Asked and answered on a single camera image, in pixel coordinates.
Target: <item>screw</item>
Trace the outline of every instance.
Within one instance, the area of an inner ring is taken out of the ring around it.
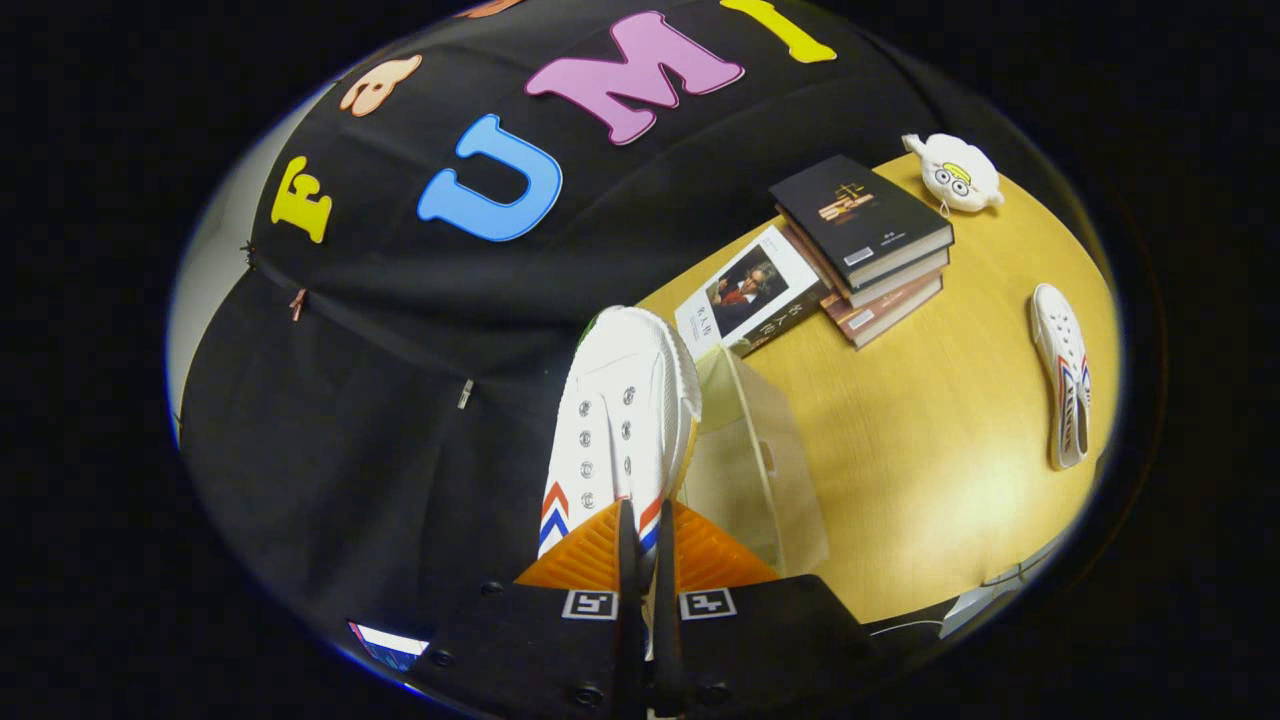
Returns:
[[[581,688],[573,691],[573,702],[581,705],[582,707],[595,707],[596,705],[600,705],[602,701],[604,701],[604,696],[595,688],[582,685]]]
[[[714,685],[704,685],[698,688],[698,702],[701,705],[721,705],[727,701],[732,693],[724,687],[724,683],[716,683]]]

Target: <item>book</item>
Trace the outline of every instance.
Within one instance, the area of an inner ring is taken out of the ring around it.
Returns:
[[[717,345],[739,357],[820,310],[829,290],[769,225],[676,309],[676,331],[699,359]]]
[[[955,242],[946,218],[844,155],[791,176],[769,192],[851,293]]]
[[[951,249],[943,247],[942,250],[934,251],[932,255],[925,255],[924,258],[913,260],[911,264],[905,268],[900,268],[888,275],[877,278],[869,284],[864,284],[847,297],[849,304],[855,307],[859,305],[867,305],[882,295],[892,292],[893,290],[897,290],[916,278],[924,277],[933,270],[946,268],[950,264]]]
[[[914,295],[906,296],[892,310],[888,310],[883,315],[859,325],[858,329],[854,331],[854,336],[850,338],[854,342],[854,347],[858,350],[867,347],[867,343],[900,323],[902,318],[915,313],[931,297],[942,292],[942,273],[938,272],[928,277],[931,278],[929,282],[915,291]]]
[[[804,232],[804,228],[800,227],[800,223],[797,223],[795,218],[792,218],[791,214],[787,213],[787,209],[783,208],[782,205],[774,204],[773,208],[777,209],[778,214],[781,214],[783,219],[786,219],[786,223],[781,225],[778,229],[782,231],[782,234],[791,241],[791,245],[796,249],[796,252],[799,252],[809,263],[809,266],[813,268],[815,273],[818,273],[818,277],[822,278],[823,284],[826,284],[837,295],[842,297],[849,297],[850,295],[849,283],[846,283],[845,278],[835,268],[831,266],[831,263],[827,261],[827,258],[822,254],[820,250],[818,250],[818,246],[814,245],[813,238]]]
[[[849,342],[860,348],[941,290],[942,270],[933,270],[867,305],[855,307],[838,297],[823,309]],[[904,306],[906,309],[899,314],[899,309]]]

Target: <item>red and blue chevron stripe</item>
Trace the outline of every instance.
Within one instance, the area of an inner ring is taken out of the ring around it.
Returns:
[[[547,538],[552,534],[552,530],[559,530],[561,538],[568,534],[568,527],[564,524],[564,518],[568,516],[568,500],[564,497],[564,491],[561,489],[559,483],[552,483],[552,487],[547,491],[547,497],[543,498],[543,529],[538,533],[538,546],[541,547],[547,542]]]
[[[640,512],[640,551],[649,552],[658,544],[658,519],[662,512],[662,498],[658,497]]]

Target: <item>blue letter u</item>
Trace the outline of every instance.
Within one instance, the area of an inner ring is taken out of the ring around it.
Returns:
[[[559,163],[538,147],[498,127],[498,115],[488,114],[467,128],[454,150],[458,158],[476,152],[509,165],[529,179],[520,200],[509,205],[494,202],[458,184],[458,173],[444,169],[426,183],[417,201],[417,217],[439,218],[489,242],[507,242],[534,229],[559,197]]]

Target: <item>white sneaker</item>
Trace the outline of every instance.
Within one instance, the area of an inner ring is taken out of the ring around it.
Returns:
[[[1089,360],[1071,304],[1056,287],[1036,286],[1029,301],[1032,338],[1053,384],[1050,459],[1059,470],[1089,452]]]
[[[561,396],[538,556],[630,497],[649,578],[662,500],[678,488],[701,411],[698,370],[669,324],[639,307],[596,315]]]

